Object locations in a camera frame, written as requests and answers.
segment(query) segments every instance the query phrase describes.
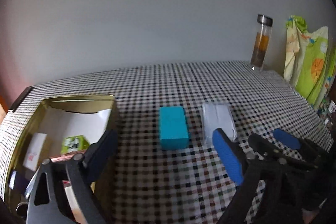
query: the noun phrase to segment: white wall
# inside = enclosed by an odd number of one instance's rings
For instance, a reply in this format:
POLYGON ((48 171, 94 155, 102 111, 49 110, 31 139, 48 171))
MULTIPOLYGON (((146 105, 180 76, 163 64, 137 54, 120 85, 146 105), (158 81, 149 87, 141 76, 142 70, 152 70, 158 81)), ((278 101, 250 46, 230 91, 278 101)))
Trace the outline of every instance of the white wall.
POLYGON ((27 85, 88 72, 249 60, 258 13, 274 18, 266 64, 279 72, 291 14, 336 30, 331 0, 0 0, 2 92, 12 102, 27 85))

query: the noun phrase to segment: green package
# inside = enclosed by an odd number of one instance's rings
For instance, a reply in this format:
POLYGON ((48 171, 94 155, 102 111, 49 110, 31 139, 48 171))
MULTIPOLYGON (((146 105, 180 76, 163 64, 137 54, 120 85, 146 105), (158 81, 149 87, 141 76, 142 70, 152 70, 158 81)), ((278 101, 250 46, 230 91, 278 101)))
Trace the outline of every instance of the green package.
POLYGON ((63 140, 61 154, 87 149, 89 142, 83 135, 68 137, 63 140))

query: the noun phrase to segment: metal screw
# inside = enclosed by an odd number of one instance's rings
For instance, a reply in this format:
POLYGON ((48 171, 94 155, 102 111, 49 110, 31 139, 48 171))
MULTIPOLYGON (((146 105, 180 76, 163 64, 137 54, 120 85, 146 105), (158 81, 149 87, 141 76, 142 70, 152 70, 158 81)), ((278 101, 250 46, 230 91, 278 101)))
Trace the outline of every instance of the metal screw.
POLYGON ((287 163, 286 159, 284 159, 284 158, 280 158, 280 159, 278 159, 278 161, 279 161, 280 164, 286 164, 287 163))
POLYGON ((246 154, 246 158, 247 158, 248 160, 254 160, 254 159, 255 159, 255 155, 254 155, 252 152, 248 152, 248 153, 246 154))
POLYGON ((46 164, 48 164, 50 162, 50 159, 44 159, 43 161, 42 161, 42 164, 43 165, 46 165, 46 164))
POLYGON ((77 153, 76 155, 74 155, 73 159, 74 160, 81 160, 83 158, 83 154, 81 153, 77 153))

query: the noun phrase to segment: metal bottle cap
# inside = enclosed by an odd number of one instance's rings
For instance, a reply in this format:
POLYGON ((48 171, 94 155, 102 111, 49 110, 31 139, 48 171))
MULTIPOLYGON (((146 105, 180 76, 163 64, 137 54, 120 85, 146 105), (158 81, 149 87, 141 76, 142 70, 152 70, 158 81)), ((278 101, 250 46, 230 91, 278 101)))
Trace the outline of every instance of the metal bottle cap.
POLYGON ((258 14, 257 22, 261 24, 265 24, 270 27, 273 26, 273 19, 265 15, 258 14))

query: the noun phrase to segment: white paper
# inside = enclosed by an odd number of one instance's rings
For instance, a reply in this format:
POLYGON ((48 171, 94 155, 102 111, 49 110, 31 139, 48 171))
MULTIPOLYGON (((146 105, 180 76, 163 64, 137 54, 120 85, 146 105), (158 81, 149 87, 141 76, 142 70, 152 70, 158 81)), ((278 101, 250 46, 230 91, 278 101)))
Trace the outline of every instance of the white paper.
POLYGON ((336 104, 334 103, 334 101, 332 101, 332 100, 330 101, 330 105, 328 107, 328 110, 329 110, 330 113, 335 112, 335 110, 336 110, 336 104))
POLYGON ((65 189, 65 194, 67 195, 69 205, 73 213, 73 216, 75 217, 76 222, 81 223, 81 224, 87 224, 85 217, 77 203, 72 187, 68 186, 68 187, 65 187, 64 189, 65 189))
POLYGON ((227 104, 205 103, 202 105, 203 138, 206 145, 212 146, 212 133, 221 128, 233 142, 237 138, 235 123, 227 104))
POLYGON ((44 133, 34 133, 31 138, 23 165, 32 171, 36 171, 40 153, 47 135, 44 133))
POLYGON ((83 135, 92 144, 103 135, 111 109, 98 113, 73 113, 49 107, 40 124, 39 132, 52 140, 49 156, 59 155, 64 138, 83 135))

